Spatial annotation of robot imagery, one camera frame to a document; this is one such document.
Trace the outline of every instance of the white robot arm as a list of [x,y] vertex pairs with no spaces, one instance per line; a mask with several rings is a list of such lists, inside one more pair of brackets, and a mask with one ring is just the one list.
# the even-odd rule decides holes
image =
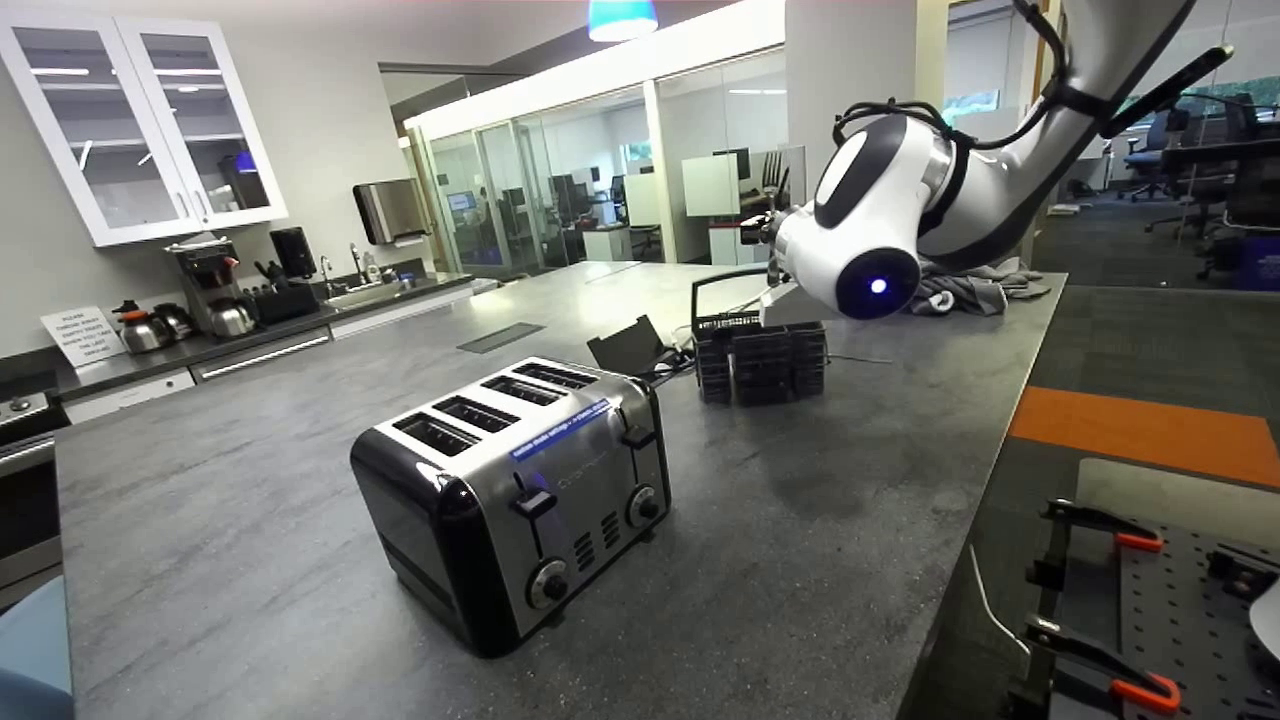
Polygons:
[[973,266],[1007,255],[1198,0],[1065,0],[1073,43],[1033,0],[1014,2],[1055,55],[1055,77],[1024,128],[979,143],[928,103],[844,111],[832,130],[839,149],[813,203],[775,229],[786,287],[763,303],[763,322],[805,320],[813,301],[875,320],[911,301],[925,259]]

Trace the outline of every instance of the upper cabinet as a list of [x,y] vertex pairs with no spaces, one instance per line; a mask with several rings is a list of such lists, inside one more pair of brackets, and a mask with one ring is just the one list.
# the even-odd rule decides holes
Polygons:
[[283,215],[213,22],[4,14],[0,55],[102,248]]

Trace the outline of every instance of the kitchen counter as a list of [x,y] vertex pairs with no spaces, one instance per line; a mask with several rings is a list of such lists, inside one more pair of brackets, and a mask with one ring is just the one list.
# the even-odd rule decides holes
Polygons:
[[85,372],[85,374],[78,374],[72,364],[59,358],[56,393],[63,401],[78,401],[85,393],[104,393],[104,388],[133,384],[133,378],[144,378],[144,374],[158,374],[158,372],[191,367],[191,364],[207,364],[207,358],[228,358],[228,355],[242,355],[242,350],[264,347],[264,343],[281,343],[281,339],[291,339],[291,335],[303,335],[303,332],[327,332],[344,315],[409,303],[409,301],[436,295],[436,292],[448,292],[448,287],[461,287],[461,285],[472,285],[472,276],[461,272],[461,276],[443,276],[443,280],[436,280],[428,287],[409,287],[409,292],[369,292],[369,301],[362,301],[362,303],[319,309],[312,315],[295,315],[295,320],[283,320],[283,322],[264,322],[264,327],[257,327],[249,335],[228,335],[228,339],[191,335],[185,343],[174,343],[174,347],[159,347],[159,350],[149,350],[149,355],[113,355],[104,367]]
[[[82,720],[896,716],[1060,292],[1004,320],[832,320],[805,402],[664,384],[672,514],[507,654],[418,609],[371,531],[358,433],[532,350],[590,364],[639,311],[684,339],[708,272],[575,263],[72,426]],[[461,350],[519,320],[545,332]]]

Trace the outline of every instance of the black toaster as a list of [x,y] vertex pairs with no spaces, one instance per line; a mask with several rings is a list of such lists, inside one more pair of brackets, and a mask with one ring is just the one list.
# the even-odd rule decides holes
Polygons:
[[404,587],[476,651],[517,647],[670,514],[654,388],[525,358],[351,446]]

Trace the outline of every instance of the oven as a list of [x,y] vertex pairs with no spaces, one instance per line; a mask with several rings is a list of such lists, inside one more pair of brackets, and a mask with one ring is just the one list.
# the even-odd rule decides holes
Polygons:
[[69,426],[53,393],[0,393],[0,610],[59,572],[56,433]]

